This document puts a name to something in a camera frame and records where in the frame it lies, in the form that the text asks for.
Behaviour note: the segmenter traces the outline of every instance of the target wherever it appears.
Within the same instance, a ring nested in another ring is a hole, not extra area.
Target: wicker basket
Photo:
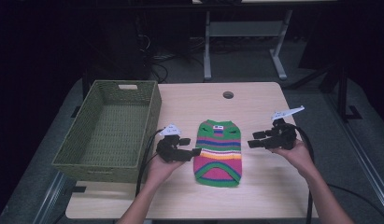
[[[95,81],[52,165],[76,180],[136,183],[161,105],[157,82]]]

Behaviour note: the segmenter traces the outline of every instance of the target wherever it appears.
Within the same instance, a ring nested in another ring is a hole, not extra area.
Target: dark background
[[[312,21],[314,10],[291,21],[288,38],[309,40],[301,66],[339,59],[384,120],[384,1],[326,9]],[[164,14],[151,12],[142,29],[153,44],[187,54],[189,36],[203,36],[204,13]],[[133,17],[73,10],[63,1],[0,1],[0,213],[77,80],[148,78]],[[119,24],[126,25],[119,31]]]

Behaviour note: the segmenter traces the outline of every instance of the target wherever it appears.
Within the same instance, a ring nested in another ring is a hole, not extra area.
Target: floor
[[[193,46],[199,46],[199,39]],[[288,40],[279,55],[288,78],[278,79],[268,50],[276,39],[232,39],[227,45],[219,43],[211,55],[212,80],[210,82],[277,82],[287,86],[314,72],[298,68],[306,43]],[[164,83],[203,82],[203,53],[197,50],[189,58],[166,58],[171,52],[157,53],[156,74]],[[316,154],[316,164],[325,180],[335,186],[352,190],[362,195],[371,204],[355,195],[333,188],[334,195],[356,223],[384,223],[384,206],[377,196],[377,186],[367,175],[365,162],[358,156],[356,147],[363,148],[384,184],[384,123],[369,105],[362,89],[348,82],[348,105],[355,105],[362,119],[345,124],[337,115],[333,104],[336,92],[323,94],[318,86],[322,77],[316,78],[297,90],[286,90],[284,95],[290,108],[303,105],[304,113],[294,115],[298,126],[308,134]],[[2,223],[114,223],[115,220],[72,220],[64,216],[75,180],[59,175],[50,165],[57,148],[61,145],[72,121],[75,108],[82,103],[81,80],[68,93],[57,117],[42,140],[33,160],[19,186],[14,191],[4,210]],[[304,223],[301,219],[270,220],[220,220],[219,223]],[[154,223],[190,223],[203,221],[155,220]]]

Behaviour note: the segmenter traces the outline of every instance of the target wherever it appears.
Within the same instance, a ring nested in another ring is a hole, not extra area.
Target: human hand
[[[269,149],[271,152],[284,157],[291,165],[293,165],[299,174],[306,178],[307,175],[316,170],[311,160],[310,154],[304,142],[296,139],[293,143],[293,149],[287,150],[280,147]]]
[[[165,162],[160,156],[155,156],[150,161],[146,185],[159,187],[183,163],[185,161]]]

